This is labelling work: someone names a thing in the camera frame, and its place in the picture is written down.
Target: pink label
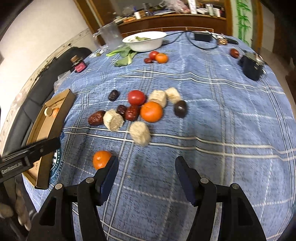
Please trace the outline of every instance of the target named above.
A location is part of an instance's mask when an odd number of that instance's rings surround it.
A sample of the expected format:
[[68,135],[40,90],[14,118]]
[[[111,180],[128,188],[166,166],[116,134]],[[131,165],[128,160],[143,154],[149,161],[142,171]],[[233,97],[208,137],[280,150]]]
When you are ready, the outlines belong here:
[[80,73],[81,71],[83,71],[85,68],[86,68],[86,65],[83,62],[81,62],[79,65],[76,65],[75,66],[75,69],[76,69],[76,71],[78,73]]

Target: cardboard box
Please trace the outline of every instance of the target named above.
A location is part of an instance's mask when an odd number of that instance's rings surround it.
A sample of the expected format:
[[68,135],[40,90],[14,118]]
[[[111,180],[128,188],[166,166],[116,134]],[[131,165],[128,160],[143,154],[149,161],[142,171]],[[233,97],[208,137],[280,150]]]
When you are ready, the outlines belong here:
[[[41,109],[33,128],[30,132],[27,145],[44,138],[59,137],[64,126],[64,121],[75,100],[75,95],[67,89],[47,101]],[[60,108],[56,117],[46,117],[44,111],[47,107]],[[47,189],[53,152],[40,158],[34,163],[34,167],[23,172],[23,175],[36,189]]]

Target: green bamboo painting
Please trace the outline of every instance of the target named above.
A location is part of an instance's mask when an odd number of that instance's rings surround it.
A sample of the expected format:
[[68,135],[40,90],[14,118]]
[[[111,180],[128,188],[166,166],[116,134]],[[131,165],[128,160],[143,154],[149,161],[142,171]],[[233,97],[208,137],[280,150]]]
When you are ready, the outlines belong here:
[[251,10],[248,8],[248,0],[236,0],[237,4],[237,19],[238,19],[238,29],[239,35],[238,38],[244,41],[248,46],[250,45],[246,38],[246,33],[251,28],[250,21],[246,16],[247,12]]

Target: white bowl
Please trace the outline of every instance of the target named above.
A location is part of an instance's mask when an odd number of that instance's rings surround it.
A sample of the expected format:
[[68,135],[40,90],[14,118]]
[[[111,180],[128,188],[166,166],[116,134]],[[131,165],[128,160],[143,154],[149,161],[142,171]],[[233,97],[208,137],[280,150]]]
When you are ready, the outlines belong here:
[[[122,42],[124,42],[126,46],[129,46],[135,52],[148,52],[159,48],[162,45],[165,36],[166,33],[164,32],[147,31],[127,36],[122,40]],[[145,37],[150,39],[131,42],[130,40],[134,39],[135,37]]]

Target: pitcher handle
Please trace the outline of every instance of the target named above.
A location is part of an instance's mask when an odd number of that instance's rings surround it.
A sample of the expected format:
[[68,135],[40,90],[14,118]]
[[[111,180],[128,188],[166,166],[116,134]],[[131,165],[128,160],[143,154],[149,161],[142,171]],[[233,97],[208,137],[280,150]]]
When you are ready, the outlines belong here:
[[100,35],[100,33],[98,33],[98,32],[96,32],[96,33],[93,34],[94,42],[95,42],[95,44],[96,44],[96,46],[97,46],[98,49],[104,50],[103,46],[100,45],[100,43],[99,43],[99,41],[97,39],[97,36],[98,35]]

